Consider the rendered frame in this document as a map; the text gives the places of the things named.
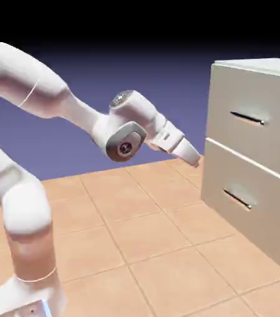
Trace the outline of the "short pale grey drawer front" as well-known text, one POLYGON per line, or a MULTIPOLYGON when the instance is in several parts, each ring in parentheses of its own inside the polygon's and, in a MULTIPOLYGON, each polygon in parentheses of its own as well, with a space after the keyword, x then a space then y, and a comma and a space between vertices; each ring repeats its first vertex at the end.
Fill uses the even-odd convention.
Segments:
POLYGON ((208 138, 201 197, 280 265, 280 174, 208 138), (252 208, 228 196, 224 188, 252 208))

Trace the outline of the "tall pale grey drawer front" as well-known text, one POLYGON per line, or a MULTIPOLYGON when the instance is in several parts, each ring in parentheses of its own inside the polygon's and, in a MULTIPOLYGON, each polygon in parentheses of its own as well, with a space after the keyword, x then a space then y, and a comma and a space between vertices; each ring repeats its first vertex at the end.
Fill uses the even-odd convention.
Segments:
POLYGON ((280 174, 280 58, 212 64, 206 135, 280 174), (266 124, 245 121, 230 111, 266 124))

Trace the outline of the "pale grey cabinet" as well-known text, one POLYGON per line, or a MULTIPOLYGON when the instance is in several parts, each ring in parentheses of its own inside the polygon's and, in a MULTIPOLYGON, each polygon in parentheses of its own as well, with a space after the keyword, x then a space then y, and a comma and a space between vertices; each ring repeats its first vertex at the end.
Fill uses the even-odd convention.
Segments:
POLYGON ((211 66, 202 199, 280 265, 280 58, 211 66))

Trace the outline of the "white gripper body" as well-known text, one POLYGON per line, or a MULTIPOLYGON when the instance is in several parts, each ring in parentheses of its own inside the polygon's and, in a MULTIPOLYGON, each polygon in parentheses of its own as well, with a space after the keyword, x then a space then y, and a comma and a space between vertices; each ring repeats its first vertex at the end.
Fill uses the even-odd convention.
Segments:
POLYGON ((174 148, 172 155, 195 168, 199 166, 201 156, 185 137, 174 148))

